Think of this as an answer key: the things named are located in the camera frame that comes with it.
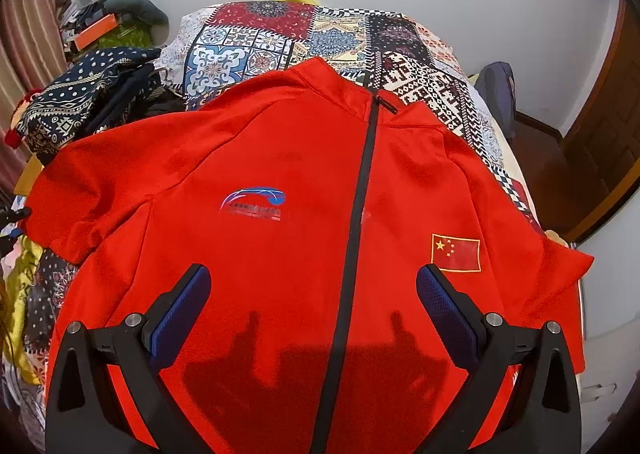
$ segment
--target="door frame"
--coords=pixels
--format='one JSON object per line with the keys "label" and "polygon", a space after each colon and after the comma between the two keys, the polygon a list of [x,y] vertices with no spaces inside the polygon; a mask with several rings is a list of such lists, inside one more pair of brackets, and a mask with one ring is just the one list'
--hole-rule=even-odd
{"label": "door frame", "polygon": [[[572,141],[578,134],[578,131],[582,127],[582,124],[585,122],[588,114],[596,103],[596,100],[598,99],[598,96],[600,95],[604,86],[604,83],[607,80],[609,71],[611,70],[611,66],[618,51],[618,45],[620,43],[620,37],[622,35],[623,24],[625,21],[626,8],[626,1],[620,0],[620,4],[618,6],[618,16],[616,18],[616,26],[613,31],[613,37],[609,45],[609,50],[607,51],[607,56],[605,57],[602,69],[600,70],[600,74],[598,75],[598,78],[593,85],[593,88],[591,89],[589,98],[587,98],[587,101],[585,102],[584,107],[581,109],[580,114],[578,114],[571,128],[560,143],[560,148],[563,152],[565,152],[566,149],[569,148]],[[609,195],[605,199],[600,202],[597,207],[595,207],[569,232],[564,234],[564,239],[569,243],[584,241],[589,235],[591,235],[594,231],[596,231],[599,227],[606,223],[616,213],[620,206],[622,206],[624,202],[628,200],[631,194],[636,191],[639,183],[640,159],[637,160],[636,163],[634,163],[634,165],[629,169],[629,171],[618,183],[618,185],[616,185],[616,187],[609,193]]]}

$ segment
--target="black zipper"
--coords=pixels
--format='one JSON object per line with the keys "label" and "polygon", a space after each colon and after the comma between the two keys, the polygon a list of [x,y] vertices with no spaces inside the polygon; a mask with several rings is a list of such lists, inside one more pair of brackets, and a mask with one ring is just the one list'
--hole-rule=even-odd
{"label": "black zipper", "polygon": [[338,304],[334,339],[332,341],[331,351],[329,352],[329,362],[327,363],[326,373],[324,375],[324,383],[322,384],[322,390],[320,392],[320,402],[318,404],[318,413],[316,414],[316,424],[314,425],[314,434],[311,439],[309,454],[324,454],[329,440],[331,422],[334,417],[335,402],[338,398],[340,377],[342,375],[342,366],[347,351],[347,338],[351,325],[353,295],[356,289],[356,270],[358,267],[358,253],[360,251],[360,233],[362,231],[362,211],[367,195],[367,186],[369,185],[369,173],[371,172],[373,147],[376,141],[380,104],[389,109],[388,104],[395,110],[395,113],[398,112],[393,105],[379,98],[375,92],[373,92],[373,95],[369,112],[369,126],[367,127],[367,134],[364,140],[360,170],[358,172],[358,182],[356,183],[356,193],[351,208],[349,236],[344,258],[342,287],[340,288],[340,303]]}

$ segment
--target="gray backpack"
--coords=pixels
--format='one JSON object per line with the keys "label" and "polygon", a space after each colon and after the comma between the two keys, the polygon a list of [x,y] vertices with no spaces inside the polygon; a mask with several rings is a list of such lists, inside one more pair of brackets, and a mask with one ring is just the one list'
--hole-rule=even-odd
{"label": "gray backpack", "polygon": [[508,142],[515,136],[516,85],[506,62],[494,62],[480,71],[475,87],[498,122]]}

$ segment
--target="wooden door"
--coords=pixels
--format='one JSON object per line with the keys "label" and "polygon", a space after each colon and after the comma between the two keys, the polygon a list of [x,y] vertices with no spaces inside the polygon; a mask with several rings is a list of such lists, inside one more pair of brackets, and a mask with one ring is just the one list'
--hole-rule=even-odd
{"label": "wooden door", "polygon": [[589,212],[565,236],[577,241],[602,224],[640,178],[640,21],[624,1],[603,70],[561,147],[594,189]]}

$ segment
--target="bed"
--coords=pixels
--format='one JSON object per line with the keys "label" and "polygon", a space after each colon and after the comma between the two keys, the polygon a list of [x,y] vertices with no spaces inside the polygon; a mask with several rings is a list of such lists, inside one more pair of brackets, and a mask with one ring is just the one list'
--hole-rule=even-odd
{"label": "bed", "polygon": [[[234,84],[314,56],[363,87],[385,88],[405,103],[424,101],[478,153],[542,233],[516,158],[452,48],[402,14],[276,1],[215,5],[183,17],[177,36],[154,65],[164,85],[186,98],[188,110],[197,110]],[[22,204],[24,198],[16,199],[16,207]],[[18,352],[42,383],[55,321],[77,271],[43,250]],[[28,384],[11,362],[4,367],[10,392],[25,404],[20,413],[28,434],[44,448],[43,386]]]}

